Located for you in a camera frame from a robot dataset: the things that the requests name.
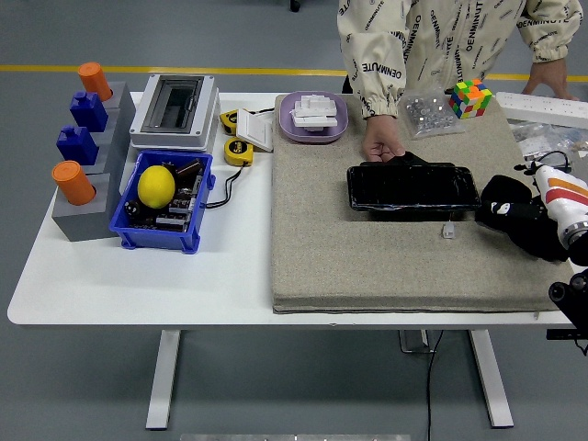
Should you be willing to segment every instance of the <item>orange cylinder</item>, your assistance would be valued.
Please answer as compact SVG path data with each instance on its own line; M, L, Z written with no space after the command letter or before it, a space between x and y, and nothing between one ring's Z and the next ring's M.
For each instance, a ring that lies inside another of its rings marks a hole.
M57 186L72 205L84 205L96 195L96 189L76 161L63 161L51 172Z
M86 62L77 69L82 84L87 92L96 92L100 101L106 101L112 96L112 91L104 76L102 66L97 62Z

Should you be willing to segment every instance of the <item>patterned jacket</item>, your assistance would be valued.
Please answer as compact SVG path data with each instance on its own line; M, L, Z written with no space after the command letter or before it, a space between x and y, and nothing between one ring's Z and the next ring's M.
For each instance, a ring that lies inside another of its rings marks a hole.
M533 62L564 58L579 0L339 0L345 68L364 118L397 116L406 89L483 79L514 28Z

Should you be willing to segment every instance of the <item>blue bin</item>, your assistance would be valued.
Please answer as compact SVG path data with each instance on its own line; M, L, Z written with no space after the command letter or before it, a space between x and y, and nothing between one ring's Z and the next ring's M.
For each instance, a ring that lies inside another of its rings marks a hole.
M165 230L152 230L130 227L130 218L124 209L125 202L139 198L137 185L141 174L152 165L171 163L176 167L185 165L195 159L199 159L204 165L202 185L196 195L196 203L188 228L185 232L170 232ZM214 188L215 176L210 172L212 156L205 153L184 153L170 151L144 151L139 154L137 163L130 176L120 203L110 221L109 228L122 238L122 246L127 249L135 248L164 248L168 250L181 250L185 254L194 254L200 243L200 223L209 198L209 192Z

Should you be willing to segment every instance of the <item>rubik's cube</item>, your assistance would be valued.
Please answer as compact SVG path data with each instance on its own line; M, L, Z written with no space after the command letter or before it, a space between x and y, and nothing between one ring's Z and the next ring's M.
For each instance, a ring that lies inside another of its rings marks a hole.
M462 81L453 88L449 105L459 119L480 117L492 99L492 92L479 79Z

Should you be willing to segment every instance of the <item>jacket sleeve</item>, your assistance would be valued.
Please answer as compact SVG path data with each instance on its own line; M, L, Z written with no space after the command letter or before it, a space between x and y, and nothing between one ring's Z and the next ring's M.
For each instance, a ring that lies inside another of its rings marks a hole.
M568 43L582 23L579 0L527 0L518 23L533 50L533 62L551 62L568 55Z
M406 84L403 47L410 0L339 0L337 27L345 68L364 118L397 116Z

